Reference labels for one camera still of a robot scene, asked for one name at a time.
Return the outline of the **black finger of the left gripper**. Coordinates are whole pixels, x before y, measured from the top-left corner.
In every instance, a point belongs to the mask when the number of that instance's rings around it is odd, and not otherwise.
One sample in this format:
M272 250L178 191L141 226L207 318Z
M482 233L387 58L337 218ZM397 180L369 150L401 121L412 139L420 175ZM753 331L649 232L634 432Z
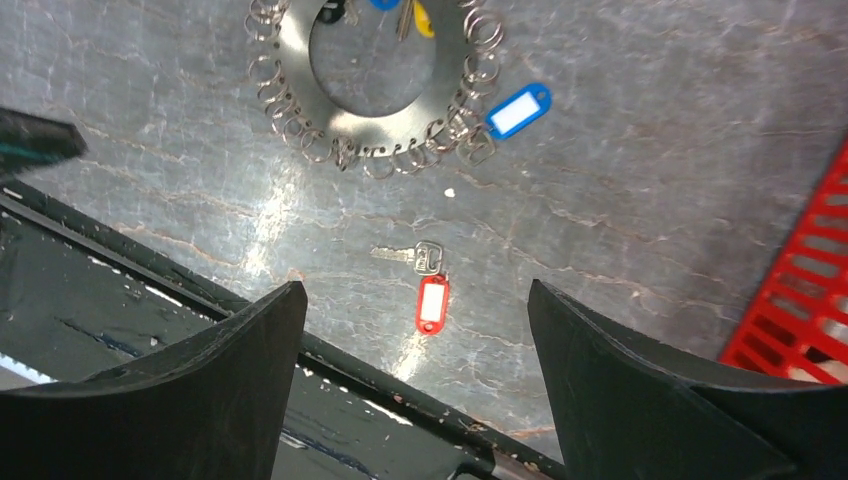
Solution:
M88 145L72 123L1 108L1 177L15 178L84 156Z

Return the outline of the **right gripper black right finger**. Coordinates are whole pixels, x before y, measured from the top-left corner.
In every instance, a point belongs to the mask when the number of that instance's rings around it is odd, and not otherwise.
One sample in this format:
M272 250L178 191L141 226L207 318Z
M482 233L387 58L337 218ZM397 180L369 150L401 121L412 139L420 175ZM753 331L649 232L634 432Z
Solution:
M534 280L527 311L569 479L843 479L847 389L665 344Z

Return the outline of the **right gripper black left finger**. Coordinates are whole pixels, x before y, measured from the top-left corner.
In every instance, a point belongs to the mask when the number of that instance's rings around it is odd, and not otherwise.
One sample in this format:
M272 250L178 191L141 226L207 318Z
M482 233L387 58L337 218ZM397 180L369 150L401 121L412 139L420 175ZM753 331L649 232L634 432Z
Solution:
M267 479L308 298L286 283L229 318L82 381L1 395L5 479Z

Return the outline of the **steel disc with keyrings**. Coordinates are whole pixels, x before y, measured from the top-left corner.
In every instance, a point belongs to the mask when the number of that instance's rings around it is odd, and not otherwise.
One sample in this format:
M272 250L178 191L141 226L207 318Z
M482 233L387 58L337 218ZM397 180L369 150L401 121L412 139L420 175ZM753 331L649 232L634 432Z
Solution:
M457 154L469 166L495 153L485 123L500 75L502 17L483 1L420 1L383 12L345 1L333 25L325 1L253 1L244 27L248 75L269 132L294 153L373 179L412 175Z

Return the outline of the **red key tag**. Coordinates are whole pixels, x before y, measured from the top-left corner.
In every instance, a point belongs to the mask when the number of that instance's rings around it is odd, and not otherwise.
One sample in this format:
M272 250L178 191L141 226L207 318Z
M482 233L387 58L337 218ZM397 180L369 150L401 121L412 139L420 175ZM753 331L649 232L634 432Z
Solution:
M450 285L446 275L424 277L420 283L415 326L423 335L436 335L445 325Z

